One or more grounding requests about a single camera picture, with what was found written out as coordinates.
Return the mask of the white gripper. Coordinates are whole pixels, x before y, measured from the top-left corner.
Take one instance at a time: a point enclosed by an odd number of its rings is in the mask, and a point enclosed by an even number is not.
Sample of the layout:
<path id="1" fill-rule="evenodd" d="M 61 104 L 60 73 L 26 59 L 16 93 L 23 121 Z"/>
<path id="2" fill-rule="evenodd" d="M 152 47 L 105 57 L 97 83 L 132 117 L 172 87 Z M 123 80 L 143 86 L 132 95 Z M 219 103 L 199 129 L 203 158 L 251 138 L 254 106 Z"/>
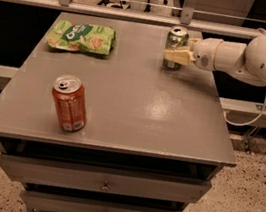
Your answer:
<path id="1" fill-rule="evenodd" d="M 220 39 L 207 38 L 202 40 L 201 38 L 191 38 L 187 41 L 189 47 L 193 47 L 193 52 L 189 50 L 165 50 L 165 60 L 170 62 L 176 62 L 177 64 L 189 65 L 192 62 L 196 67 L 200 69 L 206 69 L 206 71 L 214 71 L 214 61 L 216 55 L 216 49 L 223 43 Z"/>

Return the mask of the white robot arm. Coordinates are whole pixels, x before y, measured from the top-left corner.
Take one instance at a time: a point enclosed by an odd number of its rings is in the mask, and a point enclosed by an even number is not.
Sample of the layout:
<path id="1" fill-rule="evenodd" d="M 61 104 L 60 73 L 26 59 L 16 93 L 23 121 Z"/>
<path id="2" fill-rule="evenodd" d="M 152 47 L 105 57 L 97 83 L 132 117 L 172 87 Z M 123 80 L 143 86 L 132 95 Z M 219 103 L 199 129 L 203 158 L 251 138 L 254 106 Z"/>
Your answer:
<path id="1" fill-rule="evenodd" d="M 182 65 L 194 63 L 206 71 L 223 71 L 249 85 L 266 87 L 266 35 L 248 44 L 193 38 L 187 46 L 166 48 L 164 58 Z"/>

